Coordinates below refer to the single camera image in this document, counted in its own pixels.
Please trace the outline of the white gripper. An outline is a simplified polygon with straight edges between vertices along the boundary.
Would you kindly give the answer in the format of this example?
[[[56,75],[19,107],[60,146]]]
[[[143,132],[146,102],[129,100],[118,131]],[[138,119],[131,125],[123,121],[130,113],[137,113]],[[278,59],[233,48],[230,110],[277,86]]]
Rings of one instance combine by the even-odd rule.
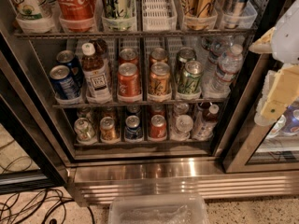
[[[260,126],[274,124],[299,97],[299,0],[258,40],[249,46],[256,54],[269,54],[284,64],[269,70],[263,83],[254,121]]]

